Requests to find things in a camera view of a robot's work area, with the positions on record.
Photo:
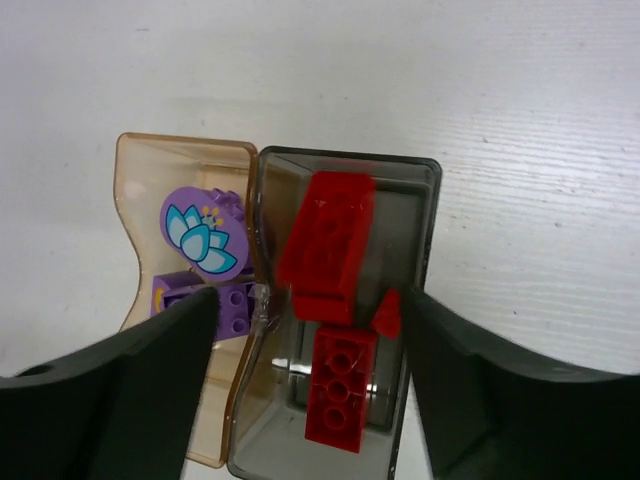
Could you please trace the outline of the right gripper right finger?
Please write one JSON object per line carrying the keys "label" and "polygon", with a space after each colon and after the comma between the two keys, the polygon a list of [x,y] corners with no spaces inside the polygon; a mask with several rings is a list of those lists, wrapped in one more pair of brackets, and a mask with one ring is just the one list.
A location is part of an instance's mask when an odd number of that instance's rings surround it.
{"label": "right gripper right finger", "polygon": [[635,479],[639,378],[524,348],[416,287],[402,338],[437,479]]}

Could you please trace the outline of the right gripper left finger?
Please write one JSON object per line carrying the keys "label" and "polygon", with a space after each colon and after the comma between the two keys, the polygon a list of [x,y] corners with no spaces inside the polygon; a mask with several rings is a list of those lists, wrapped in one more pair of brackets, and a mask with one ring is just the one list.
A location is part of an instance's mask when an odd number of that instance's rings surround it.
{"label": "right gripper left finger", "polygon": [[180,478],[216,335],[212,287],[1,380],[4,479]]}

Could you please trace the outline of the red arched lego piece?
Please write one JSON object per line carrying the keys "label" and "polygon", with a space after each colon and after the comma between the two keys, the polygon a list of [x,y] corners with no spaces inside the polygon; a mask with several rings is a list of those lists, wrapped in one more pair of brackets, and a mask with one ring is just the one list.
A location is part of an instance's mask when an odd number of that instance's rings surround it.
{"label": "red arched lego piece", "polygon": [[398,290],[388,289],[370,323],[375,332],[391,340],[396,340],[401,331],[400,300]]}

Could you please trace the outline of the red lego brick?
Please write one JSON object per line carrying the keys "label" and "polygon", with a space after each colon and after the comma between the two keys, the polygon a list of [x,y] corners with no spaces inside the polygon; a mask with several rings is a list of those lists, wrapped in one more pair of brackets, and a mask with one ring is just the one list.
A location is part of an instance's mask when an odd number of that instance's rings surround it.
{"label": "red lego brick", "polygon": [[354,324],[374,196],[375,182],[366,173],[311,176],[276,268],[276,284],[291,291],[299,320]]}
{"label": "red lego brick", "polygon": [[358,453],[368,408],[377,334],[324,326],[314,336],[307,440]]}

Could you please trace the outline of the purple lego brick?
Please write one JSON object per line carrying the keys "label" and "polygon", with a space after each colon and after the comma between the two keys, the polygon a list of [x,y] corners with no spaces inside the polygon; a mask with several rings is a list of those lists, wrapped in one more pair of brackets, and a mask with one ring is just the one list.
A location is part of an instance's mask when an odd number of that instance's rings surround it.
{"label": "purple lego brick", "polygon": [[[206,286],[204,280],[192,271],[154,276],[150,315],[162,312]],[[216,286],[220,302],[216,341],[229,340],[249,333],[254,308],[254,300],[249,297],[249,293],[253,286],[253,282],[234,282]]]}

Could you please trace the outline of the purple round lego piece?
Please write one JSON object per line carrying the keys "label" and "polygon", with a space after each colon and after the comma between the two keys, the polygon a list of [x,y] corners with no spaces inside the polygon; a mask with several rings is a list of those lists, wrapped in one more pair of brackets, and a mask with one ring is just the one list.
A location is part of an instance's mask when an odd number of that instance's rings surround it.
{"label": "purple round lego piece", "polygon": [[217,206],[211,190],[193,186],[171,192],[160,209],[167,244],[202,277],[223,282],[252,267],[245,220],[236,221]]}

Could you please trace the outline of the small purple square lego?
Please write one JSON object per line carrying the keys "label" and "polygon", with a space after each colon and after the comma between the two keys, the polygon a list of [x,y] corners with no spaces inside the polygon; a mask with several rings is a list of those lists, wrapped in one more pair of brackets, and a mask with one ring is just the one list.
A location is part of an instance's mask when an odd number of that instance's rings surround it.
{"label": "small purple square lego", "polygon": [[229,216],[239,222],[245,220],[245,209],[241,196],[232,191],[214,188],[210,192],[213,202]]}

